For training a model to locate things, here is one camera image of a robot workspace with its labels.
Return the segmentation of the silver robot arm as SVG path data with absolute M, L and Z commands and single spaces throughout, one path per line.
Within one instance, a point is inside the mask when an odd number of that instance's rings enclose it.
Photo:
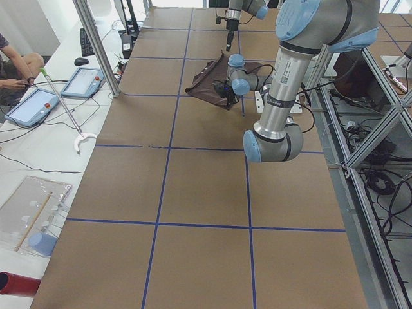
M 286 1 L 276 19 L 279 50 L 274 75 L 249 74 L 240 54 L 229 57 L 227 80 L 238 96 L 261 90 L 260 119 L 243 136 L 251 162 L 294 159 L 303 147 L 303 132 L 290 116 L 303 77 L 322 46 L 329 52 L 360 50 L 375 42 L 379 1 Z
M 264 19 L 269 11 L 267 2 L 264 0 L 230 0 L 225 13 L 226 29 L 228 30 L 226 50 L 232 47 L 234 32 L 238 31 L 241 12 L 247 12 L 252 17 Z

